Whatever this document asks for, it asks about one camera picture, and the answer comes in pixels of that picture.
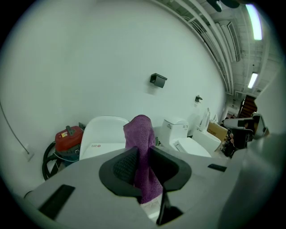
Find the ceiling light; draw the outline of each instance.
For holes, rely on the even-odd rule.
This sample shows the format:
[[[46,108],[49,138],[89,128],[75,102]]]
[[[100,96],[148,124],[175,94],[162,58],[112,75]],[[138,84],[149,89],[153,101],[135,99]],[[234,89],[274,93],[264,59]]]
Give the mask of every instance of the ceiling light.
[[[246,4],[246,9],[250,16],[254,40],[262,40],[261,23],[257,9],[252,4]]]
[[[250,82],[249,82],[249,85],[248,85],[248,88],[252,88],[253,87],[257,77],[258,77],[258,74],[253,72],[252,76],[251,76],[251,79],[250,79]]]

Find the sticker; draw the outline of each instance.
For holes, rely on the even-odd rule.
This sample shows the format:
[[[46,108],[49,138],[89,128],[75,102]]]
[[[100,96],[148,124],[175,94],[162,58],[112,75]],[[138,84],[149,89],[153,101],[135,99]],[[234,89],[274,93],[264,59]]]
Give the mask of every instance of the sticker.
[[[91,147],[101,147],[101,145],[91,145]]]
[[[64,132],[64,133],[62,133],[62,137],[63,137],[63,138],[66,137],[66,136],[67,136],[67,131]]]

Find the toilet tank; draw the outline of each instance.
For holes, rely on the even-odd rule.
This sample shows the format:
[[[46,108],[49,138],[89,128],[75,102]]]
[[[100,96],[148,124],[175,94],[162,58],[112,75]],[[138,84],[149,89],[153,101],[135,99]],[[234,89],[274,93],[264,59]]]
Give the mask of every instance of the toilet tank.
[[[162,145],[167,146],[170,141],[176,138],[186,138],[188,134],[189,124],[184,119],[164,119],[159,140]]]

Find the purple towel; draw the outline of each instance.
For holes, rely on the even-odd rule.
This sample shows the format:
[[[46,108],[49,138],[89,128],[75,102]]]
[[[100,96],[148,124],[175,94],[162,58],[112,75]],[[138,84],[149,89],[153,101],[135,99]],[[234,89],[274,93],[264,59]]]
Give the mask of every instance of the purple towel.
[[[150,168],[149,148],[155,145],[155,135],[151,120],[145,115],[138,115],[123,127],[126,148],[137,146],[139,150],[139,165],[134,178],[134,185],[141,189],[141,203],[147,203],[159,196],[163,187],[153,170]]]

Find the toilet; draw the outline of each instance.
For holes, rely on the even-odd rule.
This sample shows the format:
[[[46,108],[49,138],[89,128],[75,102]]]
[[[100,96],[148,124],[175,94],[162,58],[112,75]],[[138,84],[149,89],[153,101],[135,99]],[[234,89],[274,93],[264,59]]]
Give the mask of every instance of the toilet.
[[[202,157],[211,157],[198,142],[187,137],[188,128],[189,124],[184,119],[164,119],[159,140],[164,147],[169,149]]]
[[[210,109],[207,108],[200,126],[195,126],[192,139],[198,142],[203,148],[205,148],[207,152],[212,154],[220,146],[221,140],[207,131],[209,123]]]
[[[80,160],[125,148],[123,126],[128,120],[116,116],[92,119],[84,130],[80,145]]]

